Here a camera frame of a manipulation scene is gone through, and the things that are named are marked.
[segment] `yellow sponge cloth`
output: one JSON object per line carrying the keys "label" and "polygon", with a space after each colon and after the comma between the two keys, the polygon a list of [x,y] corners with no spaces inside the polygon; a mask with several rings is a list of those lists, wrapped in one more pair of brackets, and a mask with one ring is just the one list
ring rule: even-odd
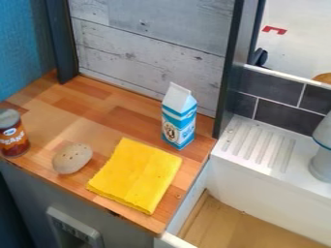
{"label": "yellow sponge cloth", "polygon": [[86,188],[146,214],[153,214],[181,163],[179,157],[122,138],[111,158],[90,179]]}

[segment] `blue and white carton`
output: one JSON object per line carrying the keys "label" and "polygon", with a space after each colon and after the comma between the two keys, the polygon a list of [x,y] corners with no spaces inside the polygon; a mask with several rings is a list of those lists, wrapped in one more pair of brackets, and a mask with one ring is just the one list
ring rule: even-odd
{"label": "blue and white carton", "polygon": [[196,99],[188,90],[171,82],[162,101],[163,140],[183,149],[195,138]]}

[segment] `wooden floor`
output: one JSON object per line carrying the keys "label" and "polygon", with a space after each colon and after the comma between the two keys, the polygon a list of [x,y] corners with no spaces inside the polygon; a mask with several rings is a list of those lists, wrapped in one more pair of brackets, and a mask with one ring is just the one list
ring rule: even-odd
{"label": "wooden floor", "polygon": [[199,248],[327,247],[225,205],[206,191],[178,236]]}

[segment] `jar lid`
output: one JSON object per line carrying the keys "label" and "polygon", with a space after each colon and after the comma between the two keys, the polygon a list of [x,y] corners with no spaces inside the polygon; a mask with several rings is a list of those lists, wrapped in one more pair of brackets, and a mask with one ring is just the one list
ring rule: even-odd
{"label": "jar lid", "polygon": [[19,120],[19,112],[11,108],[0,108],[0,128],[13,127]]}

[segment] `jar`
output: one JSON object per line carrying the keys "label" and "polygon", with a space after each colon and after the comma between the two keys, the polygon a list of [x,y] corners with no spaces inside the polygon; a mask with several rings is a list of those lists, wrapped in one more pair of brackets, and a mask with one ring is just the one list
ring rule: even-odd
{"label": "jar", "polygon": [[0,150],[5,157],[18,157],[30,147],[30,142],[18,111],[0,108]]}

